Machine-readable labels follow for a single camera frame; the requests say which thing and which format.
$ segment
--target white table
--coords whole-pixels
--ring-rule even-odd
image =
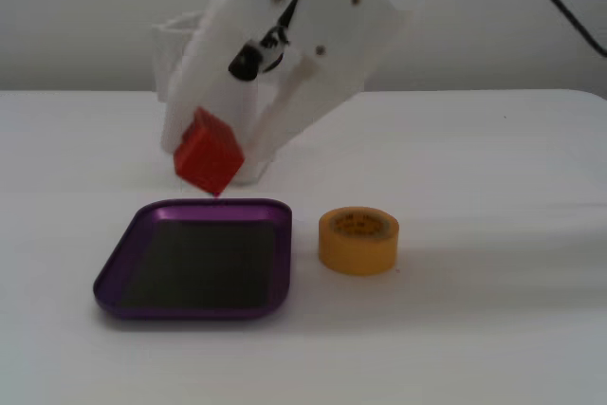
[[[363,94],[226,197],[294,211],[285,306],[248,323],[115,322],[92,284],[135,211],[204,197],[151,93],[0,95],[0,400],[16,404],[607,403],[607,101]],[[317,260],[326,211],[401,224],[398,269]]]

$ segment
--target wall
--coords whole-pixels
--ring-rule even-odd
[[[562,87],[607,98],[607,60],[546,0],[393,1],[414,20],[369,89]],[[571,1],[605,37],[605,0]],[[0,89],[149,89],[149,25],[206,2],[0,0]]]

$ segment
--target yellow masking tape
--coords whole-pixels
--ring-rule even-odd
[[[398,222],[386,212],[343,208],[319,223],[319,257],[325,266],[349,275],[374,275],[394,267]]]

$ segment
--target robotic arm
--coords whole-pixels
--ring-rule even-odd
[[[247,165],[269,160],[362,89],[404,19],[388,0],[211,0],[168,84],[163,149],[177,150],[198,108],[221,119],[218,106],[242,102],[227,90],[218,105],[218,81],[256,88],[295,51],[266,110],[246,128],[230,126]]]

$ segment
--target red cube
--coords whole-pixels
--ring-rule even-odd
[[[198,108],[174,160],[178,176],[218,196],[238,173],[245,156],[230,126]]]

